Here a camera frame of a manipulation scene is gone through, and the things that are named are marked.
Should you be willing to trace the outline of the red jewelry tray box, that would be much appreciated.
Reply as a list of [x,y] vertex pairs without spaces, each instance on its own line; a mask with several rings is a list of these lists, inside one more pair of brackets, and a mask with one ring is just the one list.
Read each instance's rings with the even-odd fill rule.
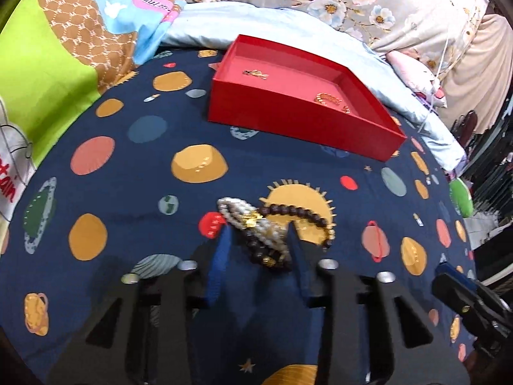
[[[345,105],[349,114],[342,111]],[[231,44],[212,79],[208,119],[381,162],[406,140],[388,110],[347,67],[246,35]]]

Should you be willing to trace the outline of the green round cushion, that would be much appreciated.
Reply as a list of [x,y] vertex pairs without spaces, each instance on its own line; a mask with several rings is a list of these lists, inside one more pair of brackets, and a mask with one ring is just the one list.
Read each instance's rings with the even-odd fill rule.
[[463,218],[472,217],[474,214],[474,204],[469,188],[460,178],[453,179],[450,184],[450,198],[455,209],[458,210]]

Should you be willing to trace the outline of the navy planet print bedsheet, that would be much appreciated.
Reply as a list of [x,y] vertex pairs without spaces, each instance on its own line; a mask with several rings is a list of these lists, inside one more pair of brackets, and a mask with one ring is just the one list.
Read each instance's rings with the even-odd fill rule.
[[357,273],[389,270],[414,295],[452,352],[473,337],[430,291],[436,265],[475,264],[463,220],[426,137],[406,135],[386,163],[311,142],[212,124],[212,60],[171,56],[191,84],[157,93],[164,59],[149,61],[83,113],[45,157],[17,205],[1,260],[1,325],[45,379],[107,288],[126,273],[164,274],[198,244],[234,229],[214,315],[199,323],[209,378],[258,383],[313,364],[321,312],[301,303],[290,273],[249,260],[243,217],[272,204],[333,224],[329,254]]

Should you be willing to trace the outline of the dark wooden chair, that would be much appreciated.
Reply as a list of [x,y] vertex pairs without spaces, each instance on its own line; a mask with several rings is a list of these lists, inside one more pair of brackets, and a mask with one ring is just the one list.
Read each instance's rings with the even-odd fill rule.
[[477,122],[478,116],[475,110],[469,111],[466,115],[461,115],[454,121],[450,132],[463,148],[466,148],[472,139]]

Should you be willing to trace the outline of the beige hanging cloth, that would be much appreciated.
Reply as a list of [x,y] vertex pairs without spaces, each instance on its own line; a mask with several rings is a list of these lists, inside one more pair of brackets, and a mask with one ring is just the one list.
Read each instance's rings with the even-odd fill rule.
[[483,17],[468,49],[442,80],[447,107],[438,115],[451,127],[470,111],[477,114],[475,133],[497,120],[512,80],[512,28],[497,14]]

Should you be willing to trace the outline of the pink white plush toy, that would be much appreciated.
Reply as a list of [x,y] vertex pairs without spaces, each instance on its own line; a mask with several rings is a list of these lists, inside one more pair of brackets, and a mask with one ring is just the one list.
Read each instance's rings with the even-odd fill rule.
[[442,85],[427,66],[397,50],[387,53],[385,58],[403,83],[424,103],[435,108],[447,107]]

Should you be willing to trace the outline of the colourful monkey print blanket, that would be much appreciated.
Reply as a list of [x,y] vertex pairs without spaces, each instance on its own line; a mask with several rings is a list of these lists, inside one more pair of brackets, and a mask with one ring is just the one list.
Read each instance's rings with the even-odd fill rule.
[[183,0],[1,0],[1,238],[65,130],[156,52]]

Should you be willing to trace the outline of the light blue pillow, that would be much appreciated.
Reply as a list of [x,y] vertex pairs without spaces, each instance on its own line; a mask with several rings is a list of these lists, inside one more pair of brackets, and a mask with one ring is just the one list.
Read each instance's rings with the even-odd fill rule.
[[186,4],[161,43],[222,50],[238,35],[286,44],[348,67],[379,101],[415,125],[445,171],[463,167],[467,158],[463,147],[436,113],[428,110],[429,105],[397,76],[385,55],[302,11],[239,2]]

